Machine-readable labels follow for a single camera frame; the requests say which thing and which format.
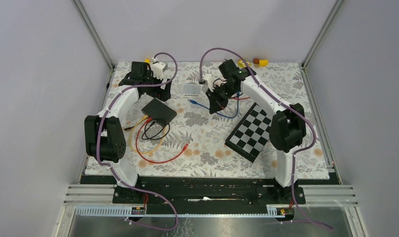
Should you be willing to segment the white network switch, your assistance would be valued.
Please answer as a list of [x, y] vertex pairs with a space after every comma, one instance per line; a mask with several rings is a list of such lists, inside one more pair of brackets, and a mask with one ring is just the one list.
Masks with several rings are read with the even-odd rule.
[[202, 85], [200, 84], [184, 84], [182, 86], [182, 94], [189, 96], [198, 96], [202, 92]]

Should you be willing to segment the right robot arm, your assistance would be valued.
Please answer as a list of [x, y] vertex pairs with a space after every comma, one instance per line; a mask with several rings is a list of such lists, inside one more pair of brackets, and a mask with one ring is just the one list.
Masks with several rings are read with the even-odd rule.
[[277, 150], [275, 180], [280, 185], [274, 188], [273, 196], [277, 202], [288, 202], [293, 197], [290, 186], [297, 180], [293, 152], [298, 150], [306, 136], [303, 106], [281, 99], [250, 67], [239, 68], [233, 60], [226, 60], [218, 69], [222, 79], [215, 79], [211, 74], [199, 74], [200, 82], [208, 87], [209, 113], [225, 109], [229, 98], [242, 92], [270, 116], [269, 140]]

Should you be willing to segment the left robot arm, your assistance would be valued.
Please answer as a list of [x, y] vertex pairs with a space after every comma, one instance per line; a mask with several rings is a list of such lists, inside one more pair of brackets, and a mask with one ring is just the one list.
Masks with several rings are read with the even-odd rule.
[[117, 184], [126, 188], [124, 196], [132, 203], [143, 198], [143, 190], [136, 185], [139, 175], [135, 169], [122, 160], [127, 147], [124, 120], [132, 105], [144, 94], [153, 99], [142, 112], [161, 126], [166, 126], [176, 116], [176, 112], [164, 104], [171, 97], [171, 80], [164, 79], [166, 70], [164, 62], [133, 61], [112, 101], [97, 115], [84, 120], [86, 153], [112, 171]]

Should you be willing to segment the black router box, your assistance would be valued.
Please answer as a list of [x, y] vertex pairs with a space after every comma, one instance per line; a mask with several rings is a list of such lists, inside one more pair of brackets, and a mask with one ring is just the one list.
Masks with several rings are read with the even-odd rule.
[[144, 106], [141, 111], [162, 127], [167, 126], [177, 115], [175, 110], [156, 98]]

